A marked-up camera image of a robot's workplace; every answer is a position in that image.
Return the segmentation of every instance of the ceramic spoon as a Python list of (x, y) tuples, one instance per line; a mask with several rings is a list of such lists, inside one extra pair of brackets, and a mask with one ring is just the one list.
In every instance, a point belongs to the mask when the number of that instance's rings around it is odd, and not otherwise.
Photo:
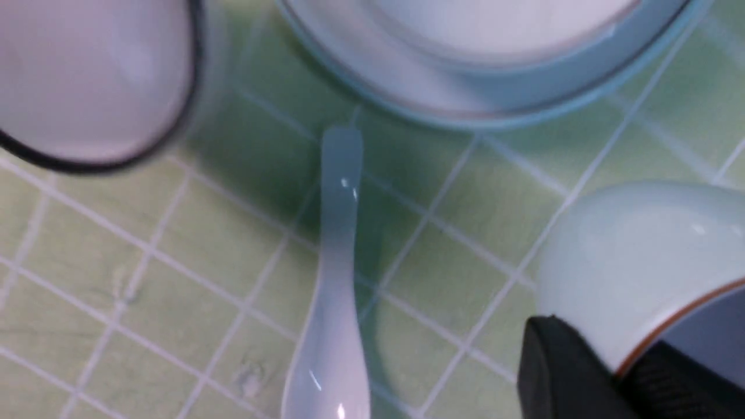
[(362, 135), (332, 127), (321, 148), (321, 239), (315, 295), (282, 398), (282, 419), (368, 419), (354, 290)]

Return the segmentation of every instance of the green tile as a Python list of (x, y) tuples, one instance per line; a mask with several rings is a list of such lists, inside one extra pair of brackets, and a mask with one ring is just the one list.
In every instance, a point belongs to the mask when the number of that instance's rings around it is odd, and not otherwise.
[(3, 418), (56, 419), (68, 396), (66, 391), (31, 370), (0, 356), (0, 409)]
[(184, 176), (175, 163), (159, 160), (112, 176), (61, 177), (57, 188), (147, 240), (155, 233)]
[(173, 268), (151, 261), (121, 323), (202, 370), (238, 309)]
[(78, 399), (75, 408), (72, 409), (70, 419), (110, 419), (110, 416)]
[(221, 86), (219, 92), (221, 101), (215, 109), (203, 121), (202, 125), (193, 133), (190, 133), (180, 144), (171, 151), (179, 160), (185, 163), (193, 163), (197, 154), (203, 146), (219, 138), (225, 131), (225, 123), (231, 121), (229, 106), (233, 84), (231, 81), (239, 79), (244, 72), (242, 62), (247, 59), (246, 51), (249, 49), (251, 33), (258, 28), (254, 26), (259, 23), (259, 18), (266, 10), (272, 8), (272, 0), (222, 0), (215, 2), (217, 7), (222, 7), (226, 18), (226, 35), (228, 38), (228, 49), (226, 52), (225, 67), (228, 80)]
[(484, 326), (475, 346), (517, 373), (525, 321), (535, 314), (535, 295), (520, 283), (515, 284)]
[(85, 392), (129, 418), (175, 418), (197, 378), (115, 333)]
[(0, 316), (0, 346), (74, 385), (104, 325), (19, 277)]
[(698, 175), (651, 134), (631, 124), (585, 185), (583, 193), (633, 180), (700, 182)]
[(30, 183), (0, 168), (0, 255), (12, 259), (23, 240), (41, 193)]
[(328, 125), (349, 121), (358, 100), (305, 52), (278, 13), (238, 77), (245, 88), (318, 137)]
[(427, 398), (457, 348), (381, 300), (360, 325), (370, 379), (409, 406)]
[(49, 204), (24, 266), (90, 306), (108, 312), (141, 258), (134, 245), (74, 209)]
[(291, 242), (261, 289), (254, 307), (299, 334), (313, 298), (317, 261), (316, 253)]
[(465, 358), (437, 396), (428, 416), (520, 419), (522, 414), (514, 385), (474, 359)]
[(365, 170), (428, 206), (472, 134), (435, 130), (365, 107), (357, 126), (365, 138)]
[(206, 148), (203, 171), (274, 218), (293, 219), (318, 174), (316, 142), (261, 108), (235, 98)]
[(389, 285), (390, 292), (457, 335), (466, 335), (506, 280), (471, 249), (430, 225)]
[(711, 6), (713, 16), (719, 19), (728, 30), (739, 35), (741, 40), (745, 40), (745, 4), (737, 0), (719, 0)]
[(411, 416), (398, 410), (382, 398), (372, 395), (370, 400), (371, 419), (411, 419)]
[(243, 298), (281, 237), (277, 229), (194, 180), (159, 247), (187, 268)]
[[(245, 318), (233, 336), (212, 377), (272, 418), (279, 417), (285, 377), (295, 344), (259, 323)], [(254, 385), (248, 391), (244, 383), (249, 374)]]
[(255, 419), (251, 412), (241, 408), (234, 401), (204, 387), (197, 402), (191, 407), (187, 419)]
[(718, 168), (745, 136), (743, 80), (745, 71), (695, 32), (642, 111)]
[[(316, 198), (301, 219), (301, 236), (318, 241), (320, 198)], [(355, 270), (372, 282), (381, 279), (416, 229), (421, 217), (396, 198), (363, 179), (357, 217)]]
[(497, 136), (570, 190), (608, 142), (623, 116), (605, 101), (560, 119)]
[(482, 145), (437, 212), (517, 266), (562, 202), (562, 197)]

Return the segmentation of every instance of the ceramic cup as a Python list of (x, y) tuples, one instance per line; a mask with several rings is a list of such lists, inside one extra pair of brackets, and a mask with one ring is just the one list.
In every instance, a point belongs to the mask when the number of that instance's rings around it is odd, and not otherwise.
[(58, 171), (142, 161), (215, 108), (227, 39), (217, 0), (2, 2), (0, 145)]
[(745, 195), (630, 183), (580, 199), (540, 256), (538, 310), (622, 377), (671, 327), (745, 286)]

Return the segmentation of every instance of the cup rim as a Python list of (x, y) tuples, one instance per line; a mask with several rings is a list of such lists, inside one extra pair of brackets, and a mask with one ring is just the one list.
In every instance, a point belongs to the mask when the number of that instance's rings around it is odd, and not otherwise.
[(206, 59), (206, 40), (203, 35), (206, 30), (204, 0), (183, 1), (188, 9), (189, 25), (191, 26), (191, 39), (189, 41), (191, 44), (191, 77), (188, 83), (188, 91), (181, 109), (172, 123), (163, 132), (148, 141), (147, 146), (134, 154), (116, 160), (90, 161), (60, 158), (29, 147), (22, 140), (5, 133), (0, 127), (0, 147), (35, 166), (52, 171), (67, 174), (103, 174), (134, 166), (154, 154), (158, 154), (170, 145), (192, 120), (199, 101), (199, 93), (204, 84), (203, 64)]
[(694, 315), (698, 309), (702, 309), (708, 304), (714, 302), (720, 297), (725, 297), (732, 292), (745, 287), (745, 277), (740, 278), (729, 283), (725, 283), (706, 294), (698, 297), (697, 299), (685, 304), (676, 310), (663, 322), (658, 324), (653, 330), (651, 330), (634, 348), (621, 360), (618, 367), (613, 372), (614, 378), (617, 380), (623, 379), (634, 366), (634, 364), (656, 343), (660, 338), (675, 327), (681, 321), (684, 321), (687, 317)]

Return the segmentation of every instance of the brown rim stripe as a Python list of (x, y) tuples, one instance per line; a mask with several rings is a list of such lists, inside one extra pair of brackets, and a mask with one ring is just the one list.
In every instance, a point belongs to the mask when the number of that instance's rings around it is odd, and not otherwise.
[(649, 349), (649, 347), (652, 346), (652, 343), (656, 341), (659, 338), (659, 336), (665, 330), (668, 329), (668, 327), (672, 326), (678, 320), (690, 314), (695, 309), (703, 306), (704, 304), (708, 303), (711, 300), (714, 300), (716, 297), (719, 297), (730, 291), (734, 291), (735, 289), (738, 289), (741, 286), (745, 286), (745, 278), (736, 280), (732, 283), (729, 283), (725, 286), (715, 289), (714, 291), (711, 291), (708, 294), (703, 295), (702, 297), (699, 297), (698, 299), (694, 300), (692, 303), (689, 303), (687, 306), (680, 309), (674, 315), (670, 316), (669, 319), (667, 319), (665, 322), (663, 322), (657, 328), (655, 328), (655, 330), (653, 330), (649, 335), (647, 335), (647, 337), (644, 338), (644, 340), (642, 340), (634, 348), (634, 350), (631, 351), (629, 356), (626, 357), (626, 359), (621, 363), (621, 366), (618, 367), (618, 369), (615, 371), (614, 377), (619, 380), (622, 379), (629, 372), (634, 362), (636, 362), (637, 359), (641, 358), (644, 352), (646, 352), (647, 349)]

